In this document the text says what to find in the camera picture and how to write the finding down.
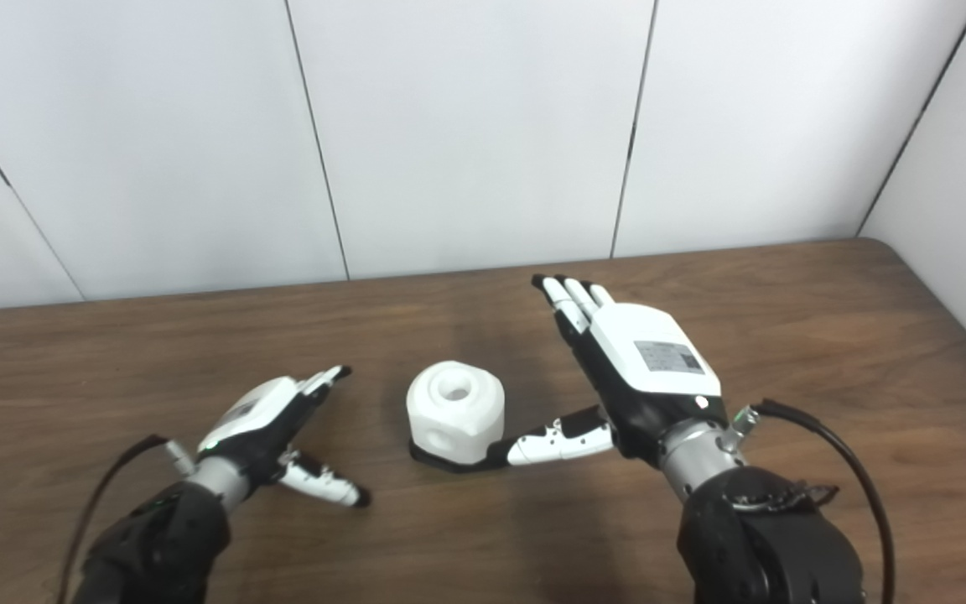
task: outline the black base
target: black base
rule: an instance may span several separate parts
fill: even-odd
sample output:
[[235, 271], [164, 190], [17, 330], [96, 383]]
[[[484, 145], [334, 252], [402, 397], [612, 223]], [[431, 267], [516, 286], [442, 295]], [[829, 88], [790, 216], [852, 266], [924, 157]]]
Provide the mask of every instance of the black base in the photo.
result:
[[498, 470], [499, 467], [506, 466], [506, 463], [495, 462], [489, 456], [479, 463], [454, 463], [448, 459], [441, 458], [441, 456], [429, 454], [429, 452], [419, 448], [411, 439], [409, 439], [409, 455], [419, 463], [425, 464], [425, 466], [437, 467], [438, 470], [442, 471], [452, 471], [453, 474], [470, 474], [473, 471]]

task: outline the black cable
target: black cable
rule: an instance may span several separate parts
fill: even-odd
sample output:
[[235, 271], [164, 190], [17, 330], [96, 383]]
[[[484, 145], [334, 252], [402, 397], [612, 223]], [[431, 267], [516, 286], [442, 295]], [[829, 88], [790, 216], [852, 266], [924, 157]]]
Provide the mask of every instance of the black cable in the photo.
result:
[[890, 529], [889, 519], [886, 518], [886, 506], [882, 505], [881, 496], [875, 484], [870, 480], [870, 474], [860, 463], [858, 456], [837, 436], [832, 430], [825, 427], [815, 416], [802, 412], [800, 409], [790, 408], [777, 401], [764, 398], [762, 403], [751, 405], [751, 408], [760, 415], [777, 417], [791, 421], [793, 424], [808, 429], [816, 435], [822, 436], [832, 447], [844, 458], [851, 467], [855, 477], [859, 479], [863, 493], [866, 493], [867, 503], [870, 504], [870, 512], [875, 516], [875, 523], [878, 524], [878, 535], [882, 542], [882, 603], [893, 604], [893, 593], [896, 591], [896, 553], [893, 550], [893, 532]]
[[99, 504], [99, 497], [103, 497], [103, 491], [106, 490], [106, 486], [111, 484], [114, 475], [127, 463], [137, 459], [137, 456], [141, 455], [142, 452], [158, 447], [158, 445], [165, 445], [166, 442], [168, 440], [160, 435], [145, 436], [144, 440], [127, 448], [119, 456], [118, 460], [112, 464], [110, 469], [106, 471], [106, 474], [99, 481], [99, 485], [96, 485], [96, 490], [92, 491], [91, 497], [88, 498], [88, 503], [85, 504], [84, 511], [80, 513], [80, 520], [77, 521], [77, 528], [73, 532], [73, 539], [70, 540], [69, 550], [65, 554], [65, 563], [62, 565], [62, 577], [58, 585], [57, 604], [65, 604], [66, 594], [70, 591], [70, 574], [73, 572], [73, 562], [76, 560], [77, 550], [81, 549], [84, 532], [88, 528], [88, 523], [91, 523], [91, 515], [96, 511], [96, 505]]

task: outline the robotic finger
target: robotic finger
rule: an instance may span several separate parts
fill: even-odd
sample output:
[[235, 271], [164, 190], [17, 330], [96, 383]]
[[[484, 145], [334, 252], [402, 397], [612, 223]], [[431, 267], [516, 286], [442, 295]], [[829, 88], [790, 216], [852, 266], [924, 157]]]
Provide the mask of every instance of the robotic finger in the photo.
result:
[[563, 285], [564, 289], [569, 292], [569, 295], [571, 295], [572, 299], [576, 305], [579, 306], [579, 309], [583, 311], [584, 315], [587, 316], [588, 320], [595, 316], [595, 313], [597, 313], [599, 310], [598, 303], [595, 302], [595, 299], [591, 298], [590, 294], [587, 294], [587, 290], [584, 289], [583, 284], [576, 279], [566, 278], [563, 280], [563, 282], [561, 282], [561, 285]]
[[553, 307], [553, 316], [561, 330], [561, 336], [566, 341], [570, 341], [570, 345], [576, 336], [587, 331], [588, 326], [591, 325], [590, 320], [558, 279], [536, 275], [532, 278], [532, 285], [547, 295], [547, 300]]
[[[334, 382], [349, 374], [348, 367], [334, 366], [302, 382], [283, 376], [256, 386], [200, 442], [200, 470], [205, 464], [230, 464], [231, 473], [247, 479], [244, 498], [260, 486], [281, 481], [288, 474], [291, 458], [285, 451], [293, 437], [326, 400]], [[305, 481], [300, 477], [298, 482]]]
[[606, 291], [605, 287], [592, 283], [587, 286], [587, 290], [591, 292], [591, 298], [595, 299], [595, 304], [599, 307], [613, 305], [614, 299], [610, 297], [610, 292]]
[[578, 456], [600, 454], [614, 447], [610, 422], [598, 405], [561, 416], [525, 435], [498, 440], [487, 447], [487, 458], [503, 466], [528, 466]]
[[371, 505], [371, 493], [366, 489], [335, 473], [325, 463], [300, 454], [299, 451], [290, 454], [285, 474], [279, 482], [306, 496], [345, 505], [347, 508], [367, 508]]

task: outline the white fingertip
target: white fingertip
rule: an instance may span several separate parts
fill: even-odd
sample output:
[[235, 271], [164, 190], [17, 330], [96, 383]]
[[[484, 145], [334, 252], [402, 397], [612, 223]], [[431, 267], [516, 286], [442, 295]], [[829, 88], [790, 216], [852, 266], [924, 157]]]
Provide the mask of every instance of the white fingertip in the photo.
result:
[[597, 283], [591, 284], [591, 297], [595, 298], [595, 303], [598, 303], [598, 306], [613, 305], [614, 303], [614, 299], [610, 297], [610, 292]]
[[576, 279], [565, 279], [564, 289], [569, 292], [572, 297], [572, 301], [579, 306], [579, 309], [587, 315], [587, 318], [594, 316], [595, 312], [599, 309], [599, 306], [595, 304], [595, 300], [591, 299], [590, 294], [587, 294], [587, 290], [584, 289], [583, 284], [581, 284]]
[[305, 395], [314, 393], [321, 386], [334, 386], [334, 381], [341, 374], [341, 366], [334, 366], [322, 373], [317, 373], [308, 378], [308, 381], [300, 385], [300, 392]]
[[314, 386], [319, 383], [319, 378], [322, 378], [322, 376], [323, 372], [319, 372], [315, 375], [312, 375], [310, 378], [305, 379], [305, 381], [297, 382], [296, 389], [298, 389], [301, 393], [311, 394], [312, 391], [315, 390]]
[[546, 278], [543, 280], [543, 289], [547, 291], [547, 296], [551, 299], [551, 303], [555, 309], [559, 302], [564, 302], [566, 299], [572, 299], [569, 297], [569, 292], [561, 287], [561, 283], [557, 282], [557, 279]]
[[553, 312], [564, 314], [576, 332], [584, 333], [587, 330], [587, 325], [589, 325], [587, 317], [584, 316], [579, 306], [572, 301], [569, 292], [561, 286], [557, 279], [544, 279], [543, 290], [547, 291], [547, 296], [551, 299]]

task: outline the white cylindrical block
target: white cylindrical block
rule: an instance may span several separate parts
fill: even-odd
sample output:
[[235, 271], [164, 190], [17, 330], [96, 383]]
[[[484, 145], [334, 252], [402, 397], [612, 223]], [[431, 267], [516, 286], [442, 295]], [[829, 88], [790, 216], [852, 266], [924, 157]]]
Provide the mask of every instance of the white cylindrical block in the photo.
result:
[[457, 361], [425, 368], [406, 403], [413, 443], [453, 463], [482, 461], [505, 429], [506, 391], [499, 379]]

